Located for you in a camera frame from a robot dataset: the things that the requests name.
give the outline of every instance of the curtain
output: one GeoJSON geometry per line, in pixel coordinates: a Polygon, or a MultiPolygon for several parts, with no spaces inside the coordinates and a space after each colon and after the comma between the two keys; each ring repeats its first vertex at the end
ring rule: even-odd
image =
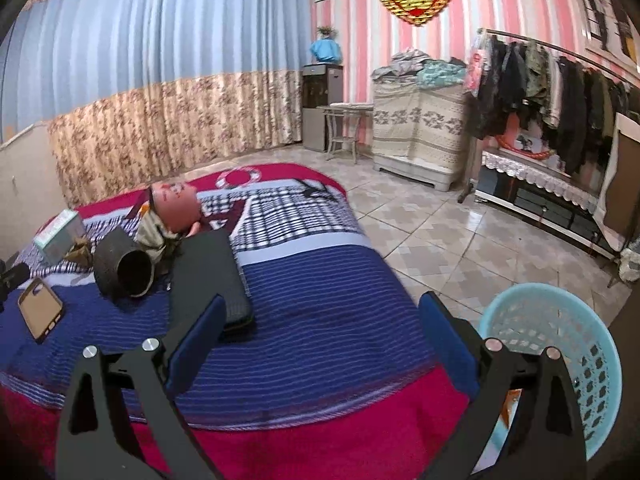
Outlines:
{"type": "Polygon", "coordinates": [[[30,0],[0,48],[2,129],[49,120],[66,199],[95,202],[300,140],[310,38],[310,0],[30,0]]]}

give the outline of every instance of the small table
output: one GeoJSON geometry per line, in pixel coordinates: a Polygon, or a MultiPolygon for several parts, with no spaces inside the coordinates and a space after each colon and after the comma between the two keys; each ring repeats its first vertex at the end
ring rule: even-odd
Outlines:
{"type": "Polygon", "coordinates": [[[353,155],[353,163],[357,164],[356,145],[358,143],[358,128],[360,126],[360,118],[362,116],[373,115],[372,103],[332,103],[328,106],[318,107],[324,113],[327,131],[329,133],[329,143],[326,152],[326,158],[329,160],[334,156],[335,145],[343,143],[351,143],[351,153],[353,155]],[[336,117],[356,118],[356,127],[353,131],[353,137],[338,135],[336,117]]]}

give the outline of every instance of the brown phone case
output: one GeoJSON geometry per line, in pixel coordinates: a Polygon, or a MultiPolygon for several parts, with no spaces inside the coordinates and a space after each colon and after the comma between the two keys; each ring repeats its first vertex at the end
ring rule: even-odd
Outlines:
{"type": "Polygon", "coordinates": [[[64,314],[62,301],[41,278],[34,278],[20,295],[18,307],[36,343],[44,341],[64,314]]]}

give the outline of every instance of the silver screw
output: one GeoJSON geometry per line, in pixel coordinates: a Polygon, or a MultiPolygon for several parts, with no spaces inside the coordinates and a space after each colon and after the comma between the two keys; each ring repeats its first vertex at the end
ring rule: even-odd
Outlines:
{"type": "Polygon", "coordinates": [[[91,359],[92,357],[95,357],[97,353],[98,349],[94,345],[89,345],[84,350],[82,350],[82,355],[85,359],[91,359]]]}
{"type": "Polygon", "coordinates": [[[499,352],[502,350],[502,341],[493,337],[491,339],[487,339],[484,345],[487,350],[490,350],[491,352],[499,352]]]}
{"type": "Polygon", "coordinates": [[[155,337],[150,337],[142,342],[142,349],[145,352],[152,352],[160,346],[160,342],[155,337]]]}
{"type": "Polygon", "coordinates": [[[546,355],[548,355],[549,358],[553,359],[554,361],[557,361],[559,358],[562,357],[562,354],[555,346],[550,346],[549,348],[547,348],[546,355]]]}

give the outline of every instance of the blue plastic basket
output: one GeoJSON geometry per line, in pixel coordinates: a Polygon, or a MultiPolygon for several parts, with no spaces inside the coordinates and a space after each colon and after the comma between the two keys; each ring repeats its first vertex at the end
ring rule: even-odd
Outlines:
{"type": "MultiPolygon", "coordinates": [[[[622,396],[618,350],[598,315],[573,294],[545,283],[522,283],[500,293],[480,320],[482,338],[518,352],[560,349],[580,404],[587,460],[602,446],[622,396]]],[[[501,449],[508,429],[500,419],[492,442],[501,449]]]]}

